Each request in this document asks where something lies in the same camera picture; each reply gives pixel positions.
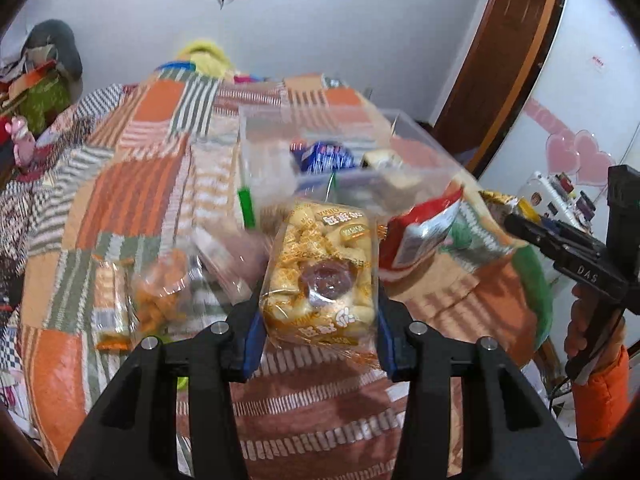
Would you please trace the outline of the orange sleeved right forearm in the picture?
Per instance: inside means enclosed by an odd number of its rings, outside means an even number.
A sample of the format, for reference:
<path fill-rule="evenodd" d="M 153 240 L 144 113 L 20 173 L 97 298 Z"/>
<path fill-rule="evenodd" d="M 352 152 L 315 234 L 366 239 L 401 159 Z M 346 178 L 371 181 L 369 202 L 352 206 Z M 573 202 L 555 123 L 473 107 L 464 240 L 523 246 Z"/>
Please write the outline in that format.
<path fill-rule="evenodd" d="M 597 367 L 585 385 L 572 385 L 580 459 L 589 463 L 629 408 L 629 356 L 624 346 L 615 359 Z"/>

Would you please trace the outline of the right hand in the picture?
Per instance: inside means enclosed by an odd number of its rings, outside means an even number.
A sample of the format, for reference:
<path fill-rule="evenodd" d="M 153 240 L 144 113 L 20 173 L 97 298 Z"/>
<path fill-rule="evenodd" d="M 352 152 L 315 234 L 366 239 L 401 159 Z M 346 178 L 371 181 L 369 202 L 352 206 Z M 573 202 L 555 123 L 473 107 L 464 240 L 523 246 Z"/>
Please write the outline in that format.
<path fill-rule="evenodd" d="M 575 285 L 572 289 L 572 295 L 575 301 L 570 308 L 570 324 L 567 326 L 564 340 L 564 350 L 570 359 L 587 347 L 586 330 L 599 301 L 598 293 L 583 284 Z M 620 318 L 619 321 L 616 321 L 615 318 L 608 328 L 612 335 L 600 353 L 597 368 L 605 368 L 615 363 L 624 343 L 626 330 L 624 318 Z"/>

